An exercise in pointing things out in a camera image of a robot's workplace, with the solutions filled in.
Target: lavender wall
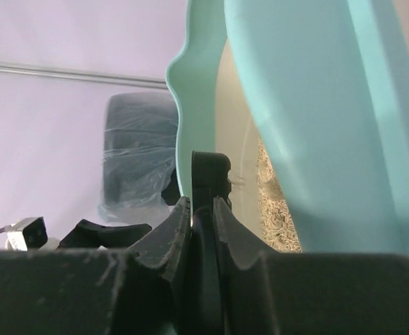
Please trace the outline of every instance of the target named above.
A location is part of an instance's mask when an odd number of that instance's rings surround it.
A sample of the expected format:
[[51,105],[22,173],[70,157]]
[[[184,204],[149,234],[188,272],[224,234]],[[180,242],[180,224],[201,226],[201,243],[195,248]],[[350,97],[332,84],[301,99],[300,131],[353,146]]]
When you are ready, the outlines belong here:
[[[0,0],[0,61],[164,77],[186,0]],[[105,106],[129,87],[0,74],[0,227],[99,222]],[[0,236],[3,248],[6,236]]]
[[164,77],[186,0],[0,0],[0,61]]

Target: black plastic part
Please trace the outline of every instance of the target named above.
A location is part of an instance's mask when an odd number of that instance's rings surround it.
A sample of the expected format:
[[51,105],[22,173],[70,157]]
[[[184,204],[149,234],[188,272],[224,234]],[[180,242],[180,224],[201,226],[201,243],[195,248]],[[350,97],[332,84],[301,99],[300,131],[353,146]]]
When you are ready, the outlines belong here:
[[48,242],[48,235],[46,233],[43,217],[37,218],[23,228],[22,234],[28,249],[41,248],[46,242]]
[[181,198],[168,219],[133,244],[117,299],[113,334],[164,334],[178,325],[191,240],[191,204]]
[[209,207],[193,216],[180,334],[223,334],[216,243]]
[[0,335],[174,334],[190,202],[129,249],[0,251]]
[[229,194],[231,183],[228,172],[231,170],[229,158],[223,154],[214,152],[192,153],[192,193],[193,211],[201,207],[209,207],[214,210],[213,201],[215,197],[225,200],[231,208]]
[[177,170],[172,172],[170,176],[170,183],[163,192],[161,192],[161,197],[164,199],[168,206],[174,206],[181,197],[178,187]]
[[105,227],[81,220],[60,241],[59,248],[128,248],[150,231],[151,226],[147,224]]
[[231,334],[409,334],[409,259],[277,253],[215,201]]

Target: metal rod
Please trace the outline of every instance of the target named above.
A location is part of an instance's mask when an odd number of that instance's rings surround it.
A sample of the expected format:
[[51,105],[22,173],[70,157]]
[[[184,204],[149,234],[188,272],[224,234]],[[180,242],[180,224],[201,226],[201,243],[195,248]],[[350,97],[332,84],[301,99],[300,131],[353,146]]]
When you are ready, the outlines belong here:
[[111,75],[106,73],[66,70],[61,68],[41,68],[24,64],[0,63],[0,73],[77,80],[82,82],[97,82],[101,84],[123,85],[150,89],[168,89],[165,80],[163,79],[148,77],[128,77],[125,75]]

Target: mint green plastic tray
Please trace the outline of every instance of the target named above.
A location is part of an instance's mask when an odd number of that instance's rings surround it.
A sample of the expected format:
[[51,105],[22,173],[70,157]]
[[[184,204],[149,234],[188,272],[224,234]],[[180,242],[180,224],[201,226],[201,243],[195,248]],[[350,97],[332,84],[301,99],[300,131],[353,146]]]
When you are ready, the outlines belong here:
[[166,77],[179,113],[179,188],[182,195],[190,198],[192,151],[216,150],[215,90],[225,41],[223,0],[189,0],[186,42],[169,65]]
[[225,0],[305,251],[409,255],[409,53],[390,0]]

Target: plastic bag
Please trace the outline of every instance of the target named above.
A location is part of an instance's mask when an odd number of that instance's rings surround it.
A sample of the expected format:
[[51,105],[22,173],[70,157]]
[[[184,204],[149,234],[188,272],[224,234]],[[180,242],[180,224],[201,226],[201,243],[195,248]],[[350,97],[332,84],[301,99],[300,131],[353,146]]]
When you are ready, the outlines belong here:
[[170,94],[113,96],[108,104],[99,213],[107,222],[148,223],[169,215],[161,192],[175,169],[178,113]]

